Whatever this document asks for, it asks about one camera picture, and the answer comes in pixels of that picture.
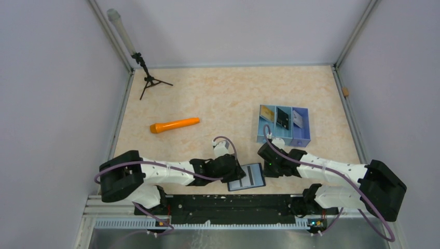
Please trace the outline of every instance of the gold card in box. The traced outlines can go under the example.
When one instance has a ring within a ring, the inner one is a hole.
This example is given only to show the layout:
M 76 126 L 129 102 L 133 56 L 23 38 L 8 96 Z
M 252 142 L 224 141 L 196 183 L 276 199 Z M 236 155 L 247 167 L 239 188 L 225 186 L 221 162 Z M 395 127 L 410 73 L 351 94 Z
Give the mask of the gold card in box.
M 265 105 L 262 105 L 260 108 L 260 116 L 267 121 L 274 122 L 275 121 L 275 113 L 267 108 Z

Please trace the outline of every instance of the table top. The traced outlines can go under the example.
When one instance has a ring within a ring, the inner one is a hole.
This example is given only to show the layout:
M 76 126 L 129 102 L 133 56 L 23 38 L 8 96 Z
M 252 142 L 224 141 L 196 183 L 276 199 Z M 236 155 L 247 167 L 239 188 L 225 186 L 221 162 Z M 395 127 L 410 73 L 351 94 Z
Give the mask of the table top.
M 158 161 L 214 157 L 212 139 L 223 135 L 236 148 L 241 165 L 263 163 L 256 143 L 259 106 L 309 109 L 311 142 L 301 148 L 316 156 L 359 163 L 347 118 L 330 66 L 216 67 L 150 70 L 155 78 L 174 84 L 148 88 L 145 73 L 136 70 L 123 117 L 115 156 L 139 150 Z M 149 126 L 199 117 L 200 123 L 152 134 Z M 167 194 L 302 193 L 312 183 L 298 177 L 265 178 L 266 186 L 229 192 L 227 184 L 203 187 L 164 184 Z

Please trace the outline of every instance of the gray microphone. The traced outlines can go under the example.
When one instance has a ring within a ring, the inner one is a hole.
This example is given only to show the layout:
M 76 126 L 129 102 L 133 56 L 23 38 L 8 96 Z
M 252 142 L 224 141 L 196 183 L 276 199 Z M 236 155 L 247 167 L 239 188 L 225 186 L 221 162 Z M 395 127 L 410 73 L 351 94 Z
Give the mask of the gray microphone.
M 107 10 L 107 17 L 108 20 L 113 24 L 113 26 L 116 28 L 116 31 L 118 32 L 119 36 L 122 39 L 122 42 L 128 49 L 128 52 L 130 55 L 136 54 L 136 50 L 134 49 L 133 43 L 131 43 L 130 37 L 127 34 L 127 31 L 123 27 L 121 15 L 116 11 L 116 9 L 109 9 Z

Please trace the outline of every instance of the white wall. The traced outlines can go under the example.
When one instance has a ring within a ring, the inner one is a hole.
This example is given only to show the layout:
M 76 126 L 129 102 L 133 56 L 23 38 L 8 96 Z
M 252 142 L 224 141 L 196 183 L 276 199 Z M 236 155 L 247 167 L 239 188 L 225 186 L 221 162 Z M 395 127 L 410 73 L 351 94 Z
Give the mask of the white wall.
M 71 248 L 128 74 L 85 0 L 0 4 L 0 248 Z
M 383 0 L 341 74 L 370 156 L 408 187 L 410 248 L 438 248 L 440 1 Z
M 98 0 L 154 67 L 334 63 L 368 2 Z

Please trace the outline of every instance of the light blue compartment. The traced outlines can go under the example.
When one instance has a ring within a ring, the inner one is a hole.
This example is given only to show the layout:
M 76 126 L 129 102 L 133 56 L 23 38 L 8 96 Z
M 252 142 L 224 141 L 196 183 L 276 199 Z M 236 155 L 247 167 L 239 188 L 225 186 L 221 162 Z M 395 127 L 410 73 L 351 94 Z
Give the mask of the light blue compartment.
M 288 114 L 289 129 L 286 129 L 277 123 L 278 108 Z M 273 134 L 275 137 L 284 140 L 285 145 L 290 145 L 293 139 L 292 108 L 289 106 L 276 106 L 275 110 L 275 130 Z
M 300 128 L 296 124 L 293 124 L 293 139 L 290 146 L 293 147 L 306 147 L 310 143 L 310 124 L 309 124 L 309 110 L 307 108 L 292 107 L 291 114 L 296 111 L 302 116 L 303 128 Z
M 265 105 L 265 106 L 275 113 L 275 120 L 276 120 L 277 119 L 276 106 L 274 106 L 274 105 Z M 263 127 L 264 127 L 264 125 L 269 125 L 270 131 L 273 133 L 273 131 L 274 131 L 273 124 L 274 124 L 273 122 L 267 121 L 266 119 L 264 119 L 264 118 L 260 117 L 260 115 L 258 115 L 257 143 L 263 144 L 266 142 L 266 139 L 264 138 Z

